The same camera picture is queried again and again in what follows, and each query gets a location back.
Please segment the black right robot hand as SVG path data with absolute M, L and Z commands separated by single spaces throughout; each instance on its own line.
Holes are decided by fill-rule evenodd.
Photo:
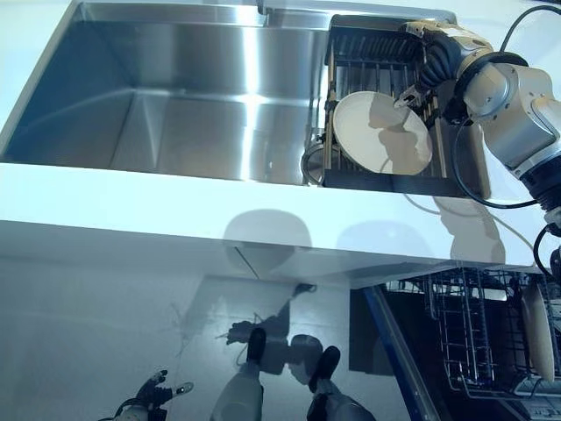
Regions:
M 416 20 L 403 24 L 400 31 L 421 41 L 424 58 L 417 82 L 395 99 L 396 109 L 424 99 L 431 89 L 443 82 L 457 81 L 476 59 L 494 51 L 486 39 L 459 25 Z

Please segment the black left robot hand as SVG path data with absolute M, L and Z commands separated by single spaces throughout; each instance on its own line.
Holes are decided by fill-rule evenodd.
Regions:
M 140 387 L 135 399 L 148 410 L 155 410 L 194 389 L 194 383 L 192 382 L 184 382 L 172 387 L 164 386 L 163 383 L 166 381 L 167 375 L 167 369 L 157 371 Z

